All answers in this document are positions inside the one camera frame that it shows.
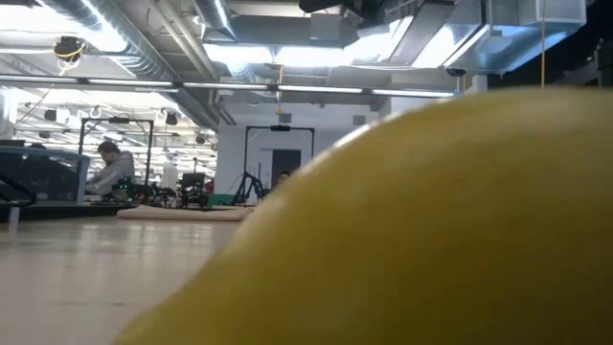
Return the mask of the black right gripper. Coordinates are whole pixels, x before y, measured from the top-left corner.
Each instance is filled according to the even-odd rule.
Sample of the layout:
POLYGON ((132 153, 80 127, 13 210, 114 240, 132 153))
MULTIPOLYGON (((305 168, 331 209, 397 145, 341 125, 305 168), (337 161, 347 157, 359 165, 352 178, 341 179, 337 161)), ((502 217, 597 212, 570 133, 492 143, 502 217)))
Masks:
POLYGON ((341 6, 355 13, 377 13, 383 0, 300 0, 299 8, 304 12, 317 12, 341 6))

